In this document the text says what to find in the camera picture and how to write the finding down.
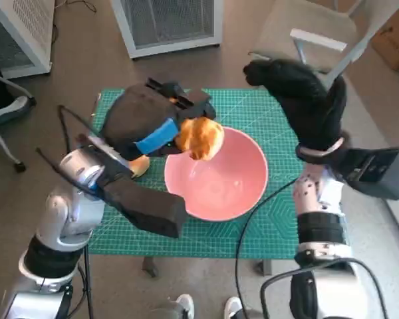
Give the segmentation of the black gloved right hand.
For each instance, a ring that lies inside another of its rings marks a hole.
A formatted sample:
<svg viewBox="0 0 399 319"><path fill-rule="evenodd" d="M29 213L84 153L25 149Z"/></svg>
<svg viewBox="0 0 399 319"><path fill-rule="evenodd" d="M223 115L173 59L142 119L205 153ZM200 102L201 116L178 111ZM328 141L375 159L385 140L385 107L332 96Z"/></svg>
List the black gloved right hand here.
<svg viewBox="0 0 399 319"><path fill-rule="evenodd" d="M252 60L243 73L249 85L266 88L278 101L301 146L326 151L342 137L343 77L326 88L310 67L289 59Z"/></svg>

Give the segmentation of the black left hand blue tape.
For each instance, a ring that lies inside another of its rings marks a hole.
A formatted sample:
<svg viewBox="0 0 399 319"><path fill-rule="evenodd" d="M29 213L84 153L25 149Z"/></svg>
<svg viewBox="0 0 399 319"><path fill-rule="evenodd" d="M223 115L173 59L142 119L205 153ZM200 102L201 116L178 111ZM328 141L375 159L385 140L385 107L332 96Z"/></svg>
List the black left hand blue tape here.
<svg viewBox="0 0 399 319"><path fill-rule="evenodd" d="M128 87L108 110L100 135L124 159L180 154L175 143L184 120L216 118L211 96L202 90L185 92L177 82L149 78Z"/></svg>

